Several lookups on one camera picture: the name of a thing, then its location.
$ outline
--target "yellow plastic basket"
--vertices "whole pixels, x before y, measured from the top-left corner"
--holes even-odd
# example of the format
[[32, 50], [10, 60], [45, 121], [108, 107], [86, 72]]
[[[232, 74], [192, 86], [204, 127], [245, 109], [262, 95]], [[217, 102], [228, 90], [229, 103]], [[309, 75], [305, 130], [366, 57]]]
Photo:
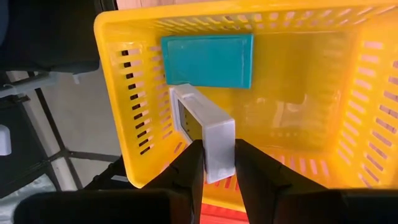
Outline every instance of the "yellow plastic basket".
[[[160, 38], [253, 33], [250, 90], [199, 88], [243, 138], [326, 187], [396, 188], [398, 10], [386, 0], [221, 1], [100, 14], [95, 36], [131, 183], [187, 146], [174, 131]], [[236, 177], [203, 202], [244, 211]]]

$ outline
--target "white rectangular object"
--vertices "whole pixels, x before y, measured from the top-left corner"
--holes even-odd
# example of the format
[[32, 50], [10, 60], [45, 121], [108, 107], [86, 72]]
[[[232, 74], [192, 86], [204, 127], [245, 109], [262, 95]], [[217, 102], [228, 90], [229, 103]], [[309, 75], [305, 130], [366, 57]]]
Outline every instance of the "white rectangular object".
[[11, 136], [7, 126], [0, 124], [0, 156], [11, 154]]
[[210, 184], [234, 175], [235, 120], [189, 84], [172, 87], [170, 97], [175, 129], [189, 143], [194, 139], [182, 126], [181, 106], [201, 126], [207, 182]]

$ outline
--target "basket slot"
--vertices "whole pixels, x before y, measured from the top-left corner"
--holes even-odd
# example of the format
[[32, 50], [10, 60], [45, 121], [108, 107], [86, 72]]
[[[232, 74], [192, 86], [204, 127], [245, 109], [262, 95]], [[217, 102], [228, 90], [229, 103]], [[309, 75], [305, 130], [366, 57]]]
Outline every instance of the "basket slot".
[[160, 109], [163, 109], [165, 106], [170, 106], [170, 100], [169, 99], [159, 103], [159, 108]]
[[126, 81], [128, 90], [134, 90], [136, 88], [142, 88], [144, 86], [144, 82], [143, 81], [137, 82], [136, 78], [133, 78], [133, 79], [130, 79], [130, 80]]
[[384, 7], [379, 7], [377, 11], [375, 12], [376, 15], [384, 14], [386, 12], [389, 12], [393, 9], [395, 9], [397, 6], [384, 6]]
[[378, 94], [380, 96], [380, 98], [378, 99], [378, 104], [383, 106], [383, 108], [388, 108], [389, 114], [392, 117], [398, 118], [398, 102], [395, 102], [395, 100], [385, 97], [383, 91], [380, 91]]
[[166, 101], [169, 98], [169, 92], [160, 92], [156, 97], [158, 101]]
[[158, 62], [146, 62], [146, 65], [144, 65], [142, 62], [135, 62], [134, 65], [132, 65], [131, 62], [126, 62], [125, 64], [128, 64], [130, 66], [126, 67], [124, 65], [124, 68], [130, 68], [130, 69], [121, 70], [121, 73], [123, 75], [128, 74], [128, 73], [135, 74], [136, 72], [152, 73], [152, 72], [157, 72], [162, 69], [162, 67], [160, 65], [154, 66], [153, 68], [148, 68], [148, 66], [147, 66], [148, 64], [154, 64], [154, 63], [156, 63], [156, 65], [158, 65]]
[[398, 91], [397, 89], [391, 88], [389, 91], [386, 90], [383, 93], [384, 97], [393, 101], [391, 104], [398, 103], [398, 95], [395, 94], [395, 92]]
[[380, 62], [380, 59], [377, 55], [360, 54], [359, 59], [362, 62], [365, 62], [364, 64], [367, 64], [367, 63], [378, 64]]
[[166, 26], [166, 27], [174, 27], [175, 26], [174, 24], [171, 24], [171, 23], [169, 23], [167, 21], [163, 21], [163, 20], [155, 21], [155, 23], [158, 25], [161, 25], [161, 26]]
[[295, 23], [296, 27], [301, 29], [304, 28], [316, 28], [321, 25], [317, 15], [321, 11], [303, 11], [297, 15], [297, 20]]
[[162, 136], [162, 139], [165, 139], [165, 138], [169, 137], [172, 133], [173, 133], [173, 130], [170, 130], [169, 132], [165, 133], [165, 134]]
[[366, 158], [367, 161], [369, 161], [380, 172], [384, 170], [384, 167], [381, 165], [380, 162], [377, 161], [375, 156], [372, 156], [372, 155], [370, 155], [368, 153], [365, 153], [364, 157]]
[[368, 146], [369, 148], [371, 148], [374, 152], [376, 152], [380, 157], [382, 157], [383, 159], [387, 159], [388, 156], [386, 153], [384, 153], [383, 150], [381, 150], [380, 147], [377, 147], [375, 144], [373, 144], [372, 142], [368, 142]]
[[161, 55], [155, 55], [155, 56], [152, 56], [151, 58], [150, 58], [150, 60], [152, 61], [152, 62], [160, 62], [160, 61], [162, 61], [163, 60], [163, 57], [161, 56]]
[[176, 20], [178, 20], [178, 21], [181, 22], [182, 24], [185, 24], [185, 25], [188, 25], [188, 26], [197, 26], [196, 23], [190, 22], [189, 20], [187, 20], [187, 19], [185, 19], [185, 18], [178, 18], [178, 19], [176, 19]]
[[365, 179], [365, 177], [362, 174], [358, 173], [358, 177], [365, 186], [367, 186], [368, 188], [372, 188], [372, 185], [369, 183], [367, 179]]
[[147, 115], [147, 114], [149, 113], [149, 110], [143, 109], [142, 112], [136, 111], [136, 113], [137, 113], [137, 114], [134, 115], [134, 117], [133, 117], [134, 120], [138, 120], [139, 118], [144, 117], [145, 115]]
[[395, 73], [395, 75], [393, 75], [395, 77], [397, 76], [397, 70], [396, 69], [398, 69], [398, 60], [395, 60], [392, 63], [392, 72]]
[[144, 88], [151, 93], [152, 96], [159, 96], [159, 94], [166, 92], [167, 90], [164, 88], [165, 80], [155, 80], [152, 78], [151, 80], [147, 80], [145, 82]]
[[353, 100], [348, 101], [348, 106], [350, 106], [352, 109], [356, 110], [357, 112], [360, 112], [361, 114], [365, 113], [365, 108], [361, 106], [361, 103], [356, 103]]
[[343, 122], [343, 126], [352, 134], [354, 134], [355, 136], [359, 136], [359, 131], [355, 128], [355, 124], [349, 123], [347, 121]]
[[390, 147], [388, 145], [386, 145], [386, 143], [383, 142], [383, 140], [380, 140], [379, 138], [377, 138], [374, 133], [375, 131], [370, 130], [369, 134], [368, 134], [368, 138], [369, 141], [375, 145], [377, 148], [383, 150], [385, 153], [389, 153], [390, 152]]
[[227, 179], [225, 179], [225, 184], [224, 184], [225, 189], [229, 189], [229, 187], [231, 186], [231, 179], [232, 177], [228, 177]]
[[164, 118], [161, 118], [160, 119], [160, 123], [161, 124], [164, 124], [164, 123], [166, 123], [168, 120], [170, 120], [171, 119], [171, 115], [167, 115], [167, 116], [165, 116]]
[[131, 123], [133, 125], [135, 125], [136, 129], [137, 129], [137, 127], [140, 128], [142, 126], [142, 123], [147, 124], [150, 122], [150, 120], [151, 120], [151, 118], [150, 118], [150, 113], [149, 113], [149, 114], [146, 114], [145, 116], [139, 116], [139, 117], [137, 117], [137, 119], [132, 119]]
[[164, 92], [164, 91], [168, 91], [169, 88], [167, 87], [166, 82], [164, 82], [164, 81], [162, 80], [162, 83], [159, 84], [159, 85], [157, 85], [157, 86], [155, 87], [155, 89], [156, 89], [156, 91]]
[[114, 56], [125, 56], [141, 53], [142, 45], [139, 42], [113, 42], [109, 43]]
[[352, 121], [354, 121], [356, 124], [362, 124], [361, 119], [355, 115], [354, 111], [347, 111], [345, 115]]
[[318, 175], [317, 163], [313, 159], [310, 159], [310, 168], [313, 175]]
[[296, 170], [296, 163], [293, 157], [290, 158], [288, 167], [291, 168], [292, 170]]
[[383, 135], [381, 135], [380, 133], [378, 133], [377, 131], [371, 131], [371, 136], [372, 136], [372, 142], [379, 142], [382, 143], [384, 145], [384, 147], [391, 147], [392, 146], [392, 142], [388, 139], [386, 139]]
[[350, 156], [354, 156], [354, 152], [351, 149], [351, 146], [348, 146], [344, 141], [339, 140], [339, 145], [340, 148], [344, 149], [345, 152], [347, 152], [347, 154], [349, 154]]
[[150, 149], [150, 146], [146, 147], [144, 150], [142, 150], [139, 154], [143, 155]]
[[358, 22], [358, 13], [362, 10], [363, 9], [360, 7], [339, 9], [336, 11], [333, 23], [339, 27], [348, 26], [352, 23]]
[[380, 105], [379, 109], [382, 111], [382, 113], [378, 113], [377, 116], [380, 117], [383, 121], [389, 123], [389, 124], [395, 124], [398, 119], [398, 112], [395, 110], [390, 109], [387, 106], [384, 106], [383, 104]]
[[146, 101], [143, 101], [143, 102], [140, 102], [140, 103], [134, 102], [134, 104], [133, 104], [133, 106], [131, 107], [131, 109], [132, 109], [133, 111], [136, 112], [136, 110], [138, 110], [139, 108], [142, 108], [142, 107], [145, 106], [146, 104], [147, 104]]
[[211, 17], [207, 17], [207, 16], [206, 17], [205, 16], [191, 17], [191, 18], [188, 18], [188, 20], [193, 21], [198, 26], [208, 26], [208, 25], [210, 25], [209, 22], [211, 22], [213, 24], [221, 24], [220, 21], [217, 21], [217, 18], [211, 18]]
[[364, 93], [361, 92], [361, 91], [352, 90], [352, 91], [351, 91], [351, 95], [352, 95], [353, 97], [355, 97], [355, 98], [357, 98], [357, 99], [363, 101], [363, 102], [368, 102], [368, 101], [369, 101], [369, 97], [366, 96], [366, 94], [364, 94]]
[[141, 122], [141, 123], [135, 125], [135, 129], [136, 129], [136, 131], [138, 133], [141, 133], [141, 132], [143, 132], [145, 130], [148, 130], [150, 128], [147, 125], [145, 125], [145, 122]]
[[150, 119], [146, 119], [146, 120], [144, 120], [144, 121], [135, 122], [134, 124], [135, 124], [135, 126], [136, 126], [136, 129], [137, 129], [138, 131], [141, 131], [141, 130], [143, 130], [144, 128], [142, 128], [142, 129], [140, 129], [140, 128], [143, 127], [143, 126], [146, 125], [146, 124], [149, 124], [149, 123], [150, 123]]
[[386, 91], [398, 95], [398, 78], [389, 77], [388, 83], [386, 83]]
[[119, 74], [121, 75], [126, 75], [126, 74], [133, 74], [133, 77], [139, 77], [142, 76], [144, 73], [142, 70], [137, 69], [136, 67], [123, 67], [118, 71]]
[[236, 175], [233, 175], [231, 177], [231, 182], [230, 182], [230, 185], [229, 185], [229, 189], [230, 190], [235, 190], [237, 184], [238, 184], [238, 179], [237, 179]]
[[380, 125], [374, 125], [373, 130], [375, 130], [375, 132], [379, 133], [379, 135], [384, 138], [383, 141], [387, 140], [389, 142], [392, 142], [396, 138], [395, 134], [392, 134], [390, 131], [388, 131], [386, 128], [381, 127]]
[[127, 55], [118, 57], [116, 63], [122, 63], [125, 68], [142, 64], [141, 55]]
[[154, 77], [154, 80], [155, 80], [155, 81], [165, 81], [165, 75], [164, 75], [164, 74], [156, 75], [156, 76]]
[[363, 7], [358, 13], [357, 16], [365, 16], [366, 14], [370, 13], [372, 10], [375, 10], [375, 7]]
[[372, 84], [370, 84], [369, 82], [367, 82], [365, 80], [356, 78], [354, 80], [354, 84], [357, 86], [360, 86], [361, 88], [364, 88], [365, 90], [372, 90]]
[[364, 77], [374, 78], [376, 76], [376, 72], [373, 69], [362, 66], [358, 67], [358, 73], [364, 75]]
[[181, 148], [182, 148], [182, 142], [179, 142], [179, 143], [176, 145], [175, 149], [174, 149], [174, 153], [175, 153], [175, 154], [178, 153], [179, 150], [180, 150]]
[[161, 46], [150, 46], [147, 48], [148, 51], [150, 52], [161, 52], [162, 51], [162, 47]]
[[135, 93], [135, 94], [133, 94], [133, 95], [130, 96], [130, 100], [136, 100], [136, 99], [138, 99], [138, 98], [143, 98], [145, 95], [146, 95], [146, 94], [145, 94], [144, 91], [139, 92], [139, 93]]
[[321, 164], [321, 168], [322, 168], [323, 175], [324, 175], [325, 177], [329, 177], [330, 174], [329, 174], [329, 167], [328, 167], [328, 164], [327, 164], [324, 160], [321, 160], [321, 161], [320, 161], [320, 164]]
[[344, 162], [346, 162], [348, 165], [351, 165], [351, 161], [348, 159], [348, 156], [341, 149], [337, 149], [337, 154]]
[[395, 127], [395, 126], [393, 126], [393, 125], [391, 125], [391, 124], [389, 124], [389, 123], [383, 121], [382, 119], [376, 118], [375, 122], [376, 122], [378, 125], [382, 126], [383, 128], [387, 129], [387, 130], [388, 130], [389, 132], [391, 132], [392, 134], [396, 134], [396, 133], [397, 133], [397, 127]]
[[133, 73], [128, 73], [126, 75], [126, 79], [130, 79], [130, 78], [133, 78], [133, 77], [134, 77]]
[[165, 115], [165, 114], [170, 114], [170, 107], [167, 107], [166, 109], [162, 110], [162, 111], [159, 113], [159, 116], [163, 116], [163, 115]]
[[149, 140], [148, 140], [148, 139], [145, 139], [145, 140], [143, 140], [142, 142], [140, 142], [140, 143], [138, 144], [138, 146], [141, 147], [141, 146], [143, 146], [144, 144], [146, 144], [146, 143], [148, 143], [148, 142], [149, 142]]
[[348, 142], [351, 146], [355, 147], [357, 146], [357, 142], [354, 140], [354, 138], [348, 134], [346, 131], [342, 131], [341, 132], [341, 136], [343, 137], [343, 139]]
[[285, 165], [285, 156], [281, 155], [281, 156], [280, 156], [280, 159], [279, 159], [279, 162], [280, 162], [281, 164]]
[[323, 29], [327, 28], [332, 24], [331, 17], [333, 16], [333, 12], [334, 10], [332, 9], [321, 9], [316, 11], [309, 26]]
[[146, 134], [149, 133], [149, 132], [150, 132], [150, 128], [148, 128], [148, 129], [146, 129], [145, 131], [139, 133], [139, 134], [137, 135], [137, 138], [141, 138], [141, 137], [143, 137], [144, 135], [146, 135]]
[[300, 158], [298, 162], [300, 164], [300, 173], [305, 174], [307, 171], [307, 165], [305, 164], [305, 159]]
[[379, 50], [384, 49], [384, 44], [378, 41], [365, 40], [362, 45], [363, 50], [366, 52], [379, 53]]
[[248, 23], [248, 22], [249, 22], [249, 19], [248, 19], [247, 15], [235, 15], [235, 16], [233, 16], [233, 17], [235, 17], [235, 21], [236, 21], [237, 23], [243, 23], [243, 24], [245, 24], [245, 23]]
[[365, 164], [361, 164], [361, 167], [362, 167], [362, 169], [363, 169], [363, 173], [365, 173], [365, 175], [364, 176], [369, 176], [370, 177], [370, 179], [373, 181], [373, 182], [375, 182], [376, 184], [378, 184], [379, 183], [379, 177], [374, 173], [374, 171], [373, 171], [373, 169], [372, 168], [370, 168], [369, 166], [367, 166], [367, 165], [365, 165]]

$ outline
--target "metal frame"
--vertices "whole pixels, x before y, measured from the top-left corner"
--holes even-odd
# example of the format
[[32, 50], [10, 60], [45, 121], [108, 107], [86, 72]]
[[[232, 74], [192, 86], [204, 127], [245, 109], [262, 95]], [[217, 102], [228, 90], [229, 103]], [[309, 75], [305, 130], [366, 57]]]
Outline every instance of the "metal frame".
[[[30, 78], [35, 76], [34, 72], [27, 72], [28, 76]], [[94, 153], [94, 152], [76, 152], [76, 151], [70, 151], [66, 146], [65, 143], [62, 140], [61, 134], [58, 130], [57, 124], [55, 123], [55, 120], [52, 116], [52, 113], [50, 111], [49, 105], [47, 104], [47, 101], [45, 100], [43, 91], [41, 88], [36, 88], [35, 89], [36, 95], [39, 99], [40, 105], [42, 106], [43, 112], [45, 117], [47, 118], [47, 121], [49, 122], [49, 125], [51, 127], [51, 130], [55, 136], [55, 140], [57, 141], [57, 144], [60, 148], [60, 151], [57, 152], [56, 154], [50, 156], [47, 160], [47, 162], [52, 162], [56, 159], [59, 158], [64, 158], [67, 166], [70, 170], [70, 173], [72, 175], [73, 181], [76, 184], [77, 189], [83, 189], [83, 184], [81, 183], [81, 180], [78, 176], [78, 173], [75, 169], [75, 166], [73, 165], [71, 158], [76, 158], [76, 159], [89, 159], [93, 161], [104, 161], [104, 162], [114, 162], [117, 159], [119, 159], [119, 156], [114, 156], [114, 155], [107, 155], [107, 154], [100, 154], [100, 153]]]

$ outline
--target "black object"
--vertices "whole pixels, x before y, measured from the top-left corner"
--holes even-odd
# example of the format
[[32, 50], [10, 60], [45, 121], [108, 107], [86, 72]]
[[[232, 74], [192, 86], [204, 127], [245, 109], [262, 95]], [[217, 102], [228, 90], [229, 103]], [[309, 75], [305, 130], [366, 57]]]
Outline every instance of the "black object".
[[111, 163], [104, 172], [96, 175], [93, 180], [86, 185], [85, 190], [134, 190], [137, 189], [127, 179], [126, 169], [124, 168], [123, 157]]
[[[0, 72], [0, 85], [9, 83], [4, 72]], [[11, 134], [12, 153], [0, 156], [0, 198], [47, 174], [60, 190], [55, 173], [50, 165], [43, 145], [30, 122], [22, 101], [18, 96], [0, 98], [0, 124], [7, 126]]]
[[[250, 223], [398, 221], [396, 190], [329, 190], [241, 139], [236, 140], [235, 155], [239, 188]], [[124, 175], [119, 170], [121, 162], [111, 165], [106, 171], [109, 173], [96, 177], [87, 189], [101, 187], [101, 182], [115, 176], [112, 171]], [[124, 215], [124, 222], [199, 223], [202, 187], [203, 147], [201, 140], [196, 140], [143, 189], [35, 195], [18, 206], [14, 221], [63, 223], [68, 217], [69, 223], [88, 219], [113, 223], [120, 220], [115, 216], [119, 214]]]
[[192, 143], [140, 190], [37, 194], [16, 208], [14, 223], [199, 223], [203, 148]]
[[81, 73], [98, 69], [96, 15], [93, 1], [9, 1], [0, 70]]
[[116, 0], [95, 0], [95, 7], [98, 12], [118, 10]]

